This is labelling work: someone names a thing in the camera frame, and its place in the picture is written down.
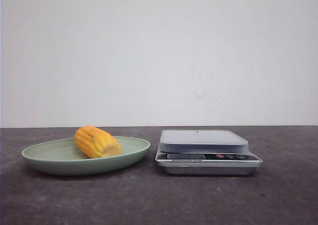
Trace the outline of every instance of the gray countertop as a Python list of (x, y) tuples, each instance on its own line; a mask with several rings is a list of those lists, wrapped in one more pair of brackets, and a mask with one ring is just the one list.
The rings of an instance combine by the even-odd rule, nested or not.
[[(172, 176), (155, 163), (163, 129), (227, 129), (263, 159), (253, 176)], [(109, 127), (151, 143), (138, 163), (110, 173), (56, 176), (21, 151), (77, 128), (1, 129), (2, 225), (316, 225), (318, 127)]]

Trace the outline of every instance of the white backdrop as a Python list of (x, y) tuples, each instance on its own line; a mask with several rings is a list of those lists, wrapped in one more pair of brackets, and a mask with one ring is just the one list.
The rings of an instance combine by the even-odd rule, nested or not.
[(1, 127), (318, 125), (317, 0), (1, 0)]

